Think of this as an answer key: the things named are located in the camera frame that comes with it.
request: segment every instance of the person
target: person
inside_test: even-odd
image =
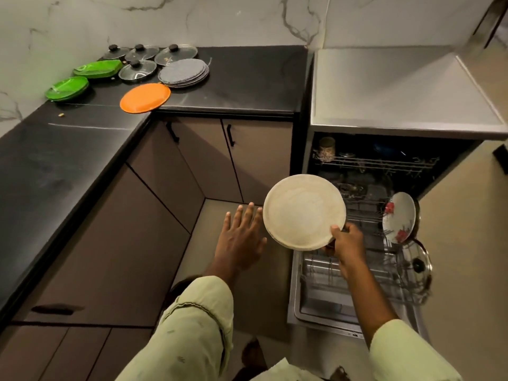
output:
[[[266,238],[260,239],[258,235],[263,210],[258,208],[253,217],[253,208],[250,203],[242,217],[243,206],[238,206],[232,221],[231,214],[226,214],[212,263],[175,297],[149,343],[124,368],[117,381],[217,380],[222,375],[233,347],[233,286],[240,273],[260,259],[267,243]],[[346,223],[345,231],[333,225],[331,232],[335,238],[335,249],[331,252],[339,258],[340,270],[351,291],[369,347],[374,378],[461,380],[459,373],[432,346],[397,317],[367,267],[361,231]],[[286,359],[248,377],[243,379],[321,380],[290,365]]]

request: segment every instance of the rolled-up sleeve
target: rolled-up sleeve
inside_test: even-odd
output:
[[[461,381],[460,374],[402,320],[381,326],[370,358],[378,381]]]
[[[195,279],[162,314],[149,343],[117,380],[215,380],[233,343],[233,295],[218,277]]]

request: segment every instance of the cabinet door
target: cabinet door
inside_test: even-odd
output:
[[[111,329],[87,381],[114,381],[150,340],[148,329]]]
[[[164,122],[152,124],[129,164],[191,232],[205,197]]]
[[[69,328],[40,381],[86,381],[110,330]]]
[[[154,326],[188,238],[124,166],[15,319]]]
[[[67,328],[8,326],[0,336],[0,379],[39,381]]]
[[[291,123],[224,119],[230,125],[230,147],[245,203],[262,206],[266,194],[289,176]]]
[[[177,118],[172,128],[205,197],[243,202],[220,120]]]

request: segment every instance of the open dishwasher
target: open dishwasher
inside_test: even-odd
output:
[[[310,73],[304,174],[333,183],[365,237],[367,264],[399,317],[429,340],[420,306],[431,296],[425,241],[392,244],[383,230],[396,192],[420,199],[483,140],[508,128],[446,47],[319,50]],[[321,153],[320,140],[334,150]],[[363,338],[338,259],[294,251],[288,323]]]

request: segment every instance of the marble wall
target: marble wall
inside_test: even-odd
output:
[[[458,45],[491,1],[2,0],[0,136],[108,44]]]

